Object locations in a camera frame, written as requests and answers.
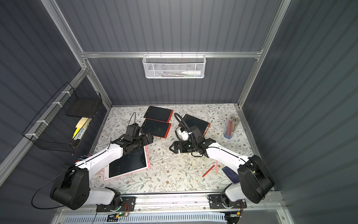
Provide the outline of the pink white writing tablet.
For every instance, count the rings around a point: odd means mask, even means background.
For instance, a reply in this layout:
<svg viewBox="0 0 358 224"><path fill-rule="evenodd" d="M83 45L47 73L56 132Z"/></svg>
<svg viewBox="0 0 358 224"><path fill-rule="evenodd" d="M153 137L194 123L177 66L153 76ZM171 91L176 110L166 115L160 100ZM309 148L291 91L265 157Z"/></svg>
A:
<svg viewBox="0 0 358 224"><path fill-rule="evenodd" d="M147 146L139 147L134 152L128 153L111 162L104 168L104 181L109 181L135 172L143 171L151 167Z"/></svg>

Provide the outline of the red tablet front with scribbles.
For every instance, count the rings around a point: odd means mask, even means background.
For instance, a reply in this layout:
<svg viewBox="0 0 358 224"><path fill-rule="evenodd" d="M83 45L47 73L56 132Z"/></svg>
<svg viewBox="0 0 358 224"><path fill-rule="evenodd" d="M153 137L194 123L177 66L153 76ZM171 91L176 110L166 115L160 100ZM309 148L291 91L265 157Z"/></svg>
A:
<svg viewBox="0 0 358 224"><path fill-rule="evenodd" d="M146 119L141 127L143 133L150 133L153 136L165 139L169 133L171 123Z"/></svg>

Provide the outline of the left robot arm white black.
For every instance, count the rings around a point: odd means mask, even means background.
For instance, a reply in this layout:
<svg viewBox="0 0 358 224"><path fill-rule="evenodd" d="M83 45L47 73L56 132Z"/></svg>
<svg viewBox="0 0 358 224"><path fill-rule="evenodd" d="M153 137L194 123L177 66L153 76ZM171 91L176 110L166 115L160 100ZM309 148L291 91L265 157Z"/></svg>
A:
<svg viewBox="0 0 358 224"><path fill-rule="evenodd" d="M50 198L65 207L77 210L85 205L103 206L107 211L122 209L121 194L111 188L91 188L90 179L106 165L124 155L153 143L153 136L144 133L143 129L133 123L126 133L112 140L107 148L93 156L76 162L64 174L55 179L50 191Z"/></svg>

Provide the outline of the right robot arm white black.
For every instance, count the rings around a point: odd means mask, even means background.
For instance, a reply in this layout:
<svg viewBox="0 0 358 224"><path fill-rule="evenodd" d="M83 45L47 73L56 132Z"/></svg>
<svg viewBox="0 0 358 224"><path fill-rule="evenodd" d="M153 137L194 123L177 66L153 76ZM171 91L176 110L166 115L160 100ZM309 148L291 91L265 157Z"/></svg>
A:
<svg viewBox="0 0 358 224"><path fill-rule="evenodd" d="M178 140L169 148L173 153L198 153L197 157L216 160L238 175L239 182L228 185L221 192L223 206L231 207L243 199L260 203L274 187L275 181L261 157L248 157L231 151L213 139L206 139L196 126L191 130L179 127L175 134Z"/></svg>

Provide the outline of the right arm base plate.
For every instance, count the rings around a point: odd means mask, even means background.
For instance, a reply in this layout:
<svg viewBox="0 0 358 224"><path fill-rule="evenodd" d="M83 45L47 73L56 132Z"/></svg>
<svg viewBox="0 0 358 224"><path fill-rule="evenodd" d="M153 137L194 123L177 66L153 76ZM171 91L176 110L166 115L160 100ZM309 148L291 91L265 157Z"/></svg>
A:
<svg viewBox="0 0 358 224"><path fill-rule="evenodd" d="M232 202L226 196L223 196L221 194L209 194L207 195L207 200L209 201L209 207L212 210L218 210L218 209L243 210L247 208L247 204L244 199Z"/></svg>

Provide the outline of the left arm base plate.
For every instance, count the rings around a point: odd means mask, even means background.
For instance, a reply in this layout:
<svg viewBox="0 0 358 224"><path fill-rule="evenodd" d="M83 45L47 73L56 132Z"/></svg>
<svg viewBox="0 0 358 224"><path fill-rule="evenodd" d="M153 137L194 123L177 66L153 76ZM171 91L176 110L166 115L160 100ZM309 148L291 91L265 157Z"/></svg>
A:
<svg viewBox="0 0 358 224"><path fill-rule="evenodd" d="M96 212L132 212L136 199L136 197L115 197L108 205L98 204Z"/></svg>

